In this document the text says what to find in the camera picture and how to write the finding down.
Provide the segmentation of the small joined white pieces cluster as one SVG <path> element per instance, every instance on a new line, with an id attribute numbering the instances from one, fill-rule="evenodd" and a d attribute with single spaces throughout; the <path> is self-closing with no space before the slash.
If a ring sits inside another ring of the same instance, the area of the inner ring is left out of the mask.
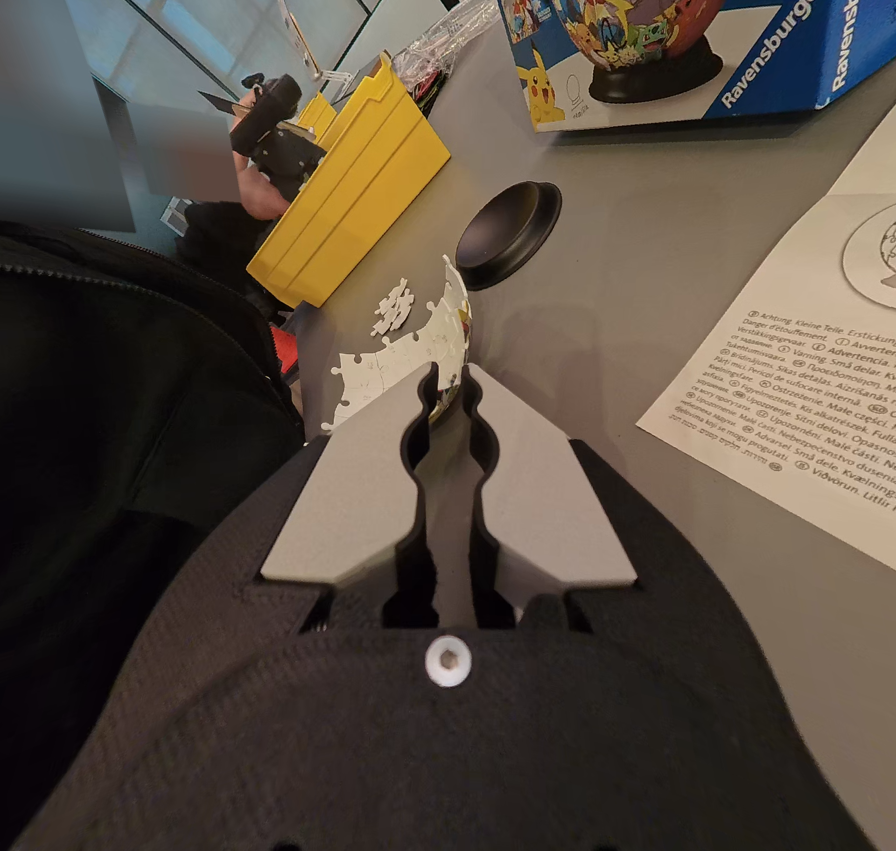
<path id="1" fill-rule="evenodd" d="M 384 337 L 400 329 L 408 319 L 414 301 L 415 295 L 409 288 L 408 280 L 402 278 L 375 309 L 378 320 L 372 327 L 371 337 Z"/>

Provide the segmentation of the blue puzzle box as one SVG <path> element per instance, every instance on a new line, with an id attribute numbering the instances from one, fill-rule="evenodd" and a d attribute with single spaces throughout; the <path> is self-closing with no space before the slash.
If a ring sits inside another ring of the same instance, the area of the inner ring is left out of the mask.
<path id="1" fill-rule="evenodd" d="M 895 0 L 498 0 L 536 133 L 802 113 L 895 55 Z"/>

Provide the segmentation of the black round ball stand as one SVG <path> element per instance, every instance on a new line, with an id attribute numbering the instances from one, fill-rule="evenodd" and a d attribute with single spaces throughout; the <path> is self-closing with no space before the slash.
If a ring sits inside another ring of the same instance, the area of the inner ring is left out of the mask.
<path id="1" fill-rule="evenodd" d="M 523 181 L 490 200 L 458 242 L 455 268 L 470 292 L 499 284 L 517 272 L 549 237 L 563 197 L 548 182 Z"/>

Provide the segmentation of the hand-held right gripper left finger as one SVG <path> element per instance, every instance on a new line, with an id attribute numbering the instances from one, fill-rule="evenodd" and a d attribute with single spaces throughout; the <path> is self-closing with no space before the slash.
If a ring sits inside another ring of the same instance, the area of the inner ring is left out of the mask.
<path id="1" fill-rule="evenodd" d="M 434 628 L 434 560 L 416 467 L 439 367 L 421 364 L 333 428 L 261 568 L 264 579 L 362 599 L 387 628 Z"/>

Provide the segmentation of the person's black jacket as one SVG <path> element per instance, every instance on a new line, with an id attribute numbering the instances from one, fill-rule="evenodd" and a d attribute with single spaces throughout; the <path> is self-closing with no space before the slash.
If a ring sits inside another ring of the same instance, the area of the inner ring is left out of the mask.
<path id="1" fill-rule="evenodd" d="M 305 430 L 235 292 L 83 230 L 2 221 L 1 255 L 6 849 L 173 577 Z"/>

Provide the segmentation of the dark panel with wooden edge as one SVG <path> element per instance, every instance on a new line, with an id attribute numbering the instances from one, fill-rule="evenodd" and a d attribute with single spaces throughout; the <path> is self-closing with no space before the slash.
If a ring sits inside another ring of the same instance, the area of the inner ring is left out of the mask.
<path id="1" fill-rule="evenodd" d="M 225 115 L 228 115 L 230 117 L 236 116 L 236 111 L 234 109 L 235 106 L 238 105 L 238 103 L 236 101 L 231 101 L 228 98 L 216 96 L 214 94 L 207 93 L 207 92 L 200 91 L 199 94 L 211 106 L 213 106 L 219 112 L 221 112 Z M 252 113 L 252 110 L 253 110 L 253 108 L 251 108 L 249 110 L 249 112 L 245 115 L 245 117 L 243 119 L 245 119 L 248 115 L 250 115 Z M 307 133 L 306 131 L 304 131 L 296 126 L 296 123 L 295 123 L 296 117 L 297 117 L 297 108 L 293 108 L 291 110 L 291 112 L 287 114 L 287 116 L 285 118 L 280 119 L 275 124 L 276 129 L 293 133 L 304 140 L 310 141 L 312 143 L 316 143 L 315 138 L 311 134 Z"/>

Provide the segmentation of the clear plastic bag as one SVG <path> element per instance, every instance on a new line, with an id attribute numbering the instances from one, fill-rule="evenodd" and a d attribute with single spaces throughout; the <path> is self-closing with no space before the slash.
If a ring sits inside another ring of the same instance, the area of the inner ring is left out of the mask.
<path id="1" fill-rule="evenodd" d="M 392 57 L 392 70 L 426 118 L 461 51 L 498 19 L 497 0 L 463 0 Z"/>

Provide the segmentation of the partly built puzzle ball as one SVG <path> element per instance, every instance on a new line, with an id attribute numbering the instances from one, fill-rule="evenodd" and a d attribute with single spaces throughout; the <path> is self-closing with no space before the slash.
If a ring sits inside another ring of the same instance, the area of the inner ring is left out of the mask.
<path id="1" fill-rule="evenodd" d="M 429 422 L 435 424 L 449 409 L 462 382 L 462 368 L 469 360 L 472 312 L 469 295 L 454 263 L 447 255 L 442 297 L 427 302 L 429 319 L 415 331 L 396 337 L 390 332 L 373 353 L 340 353 L 330 372 L 342 378 L 342 395 L 329 422 L 321 429 L 331 433 L 374 399 L 408 377 L 421 365 L 438 367 L 438 384 Z"/>

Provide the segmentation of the yellow plastic bin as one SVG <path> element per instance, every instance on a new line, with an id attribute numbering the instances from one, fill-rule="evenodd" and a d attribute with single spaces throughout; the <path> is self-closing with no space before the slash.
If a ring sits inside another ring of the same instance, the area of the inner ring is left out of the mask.
<path id="1" fill-rule="evenodd" d="M 297 115 L 296 126 L 315 139 L 320 139 L 337 118 L 335 108 L 327 98 L 318 92 Z"/>
<path id="2" fill-rule="evenodd" d="M 387 52 L 321 143 L 325 156 L 246 267 L 289 307 L 321 307 L 451 157 Z"/>

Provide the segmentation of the white monitor on stand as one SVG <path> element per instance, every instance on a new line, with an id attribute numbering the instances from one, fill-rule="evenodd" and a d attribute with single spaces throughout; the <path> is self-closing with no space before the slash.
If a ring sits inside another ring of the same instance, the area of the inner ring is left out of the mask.
<path id="1" fill-rule="evenodd" d="M 323 70 L 316 61 L 308 41 L 305 39 L 295 16 L 289 11 L 286 0 L 277 0 L 281 23 L 285 27 L 287 38 L 293 48 L 299 54 L 302 64 L 305 66 L 308 74 L 313 81 L 329 82 L 340 84 L 342 89 L 347 88 L 355 79 L 355 73 L 347 73 L 343 71 Z"/>

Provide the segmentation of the white instruction sheet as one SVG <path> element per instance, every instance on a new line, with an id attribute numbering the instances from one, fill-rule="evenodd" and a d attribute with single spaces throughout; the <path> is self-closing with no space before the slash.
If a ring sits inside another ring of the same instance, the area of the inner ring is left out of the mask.
<path id="1" fill-rule="evenodd" d="M 895 568 L 895 110 L 637 426 Z"/>

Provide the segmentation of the dark cabinet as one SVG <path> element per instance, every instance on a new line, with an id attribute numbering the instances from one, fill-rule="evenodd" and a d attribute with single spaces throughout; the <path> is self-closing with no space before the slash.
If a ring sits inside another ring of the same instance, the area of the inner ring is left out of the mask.
<path id="1" fill-rule="evenodd" d="M 140 193 L 144 191 L 145 182 L 127 103 L 98 77 L 92 75 L 91 78 L 118 157 L 118 167 L 129 204 L 128 228 L 118 230 L 118 233 L 133 234 L 138 228 L 136 205 L 139 203 Z"/>

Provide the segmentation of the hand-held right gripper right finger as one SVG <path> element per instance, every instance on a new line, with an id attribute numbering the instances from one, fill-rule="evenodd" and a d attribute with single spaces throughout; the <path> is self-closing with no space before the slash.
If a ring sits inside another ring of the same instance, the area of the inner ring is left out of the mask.
<path id="1" fill-rule="evenodd" d="M 476 364 L 464 367 L 476 624 L 510 629 L 542 595 L 630 588 L 636 571 L 566 433 Z"/>

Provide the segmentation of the person's left hand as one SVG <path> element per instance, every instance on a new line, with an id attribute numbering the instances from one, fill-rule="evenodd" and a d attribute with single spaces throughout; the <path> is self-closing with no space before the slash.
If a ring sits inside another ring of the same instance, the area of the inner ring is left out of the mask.
<path id="1" fill-rule="evenodd" d="M 233 154 L 241 205 L 258 220 L 282 217 L 290 206 L 279 190 L 262 174 L 250 159 Z"/>

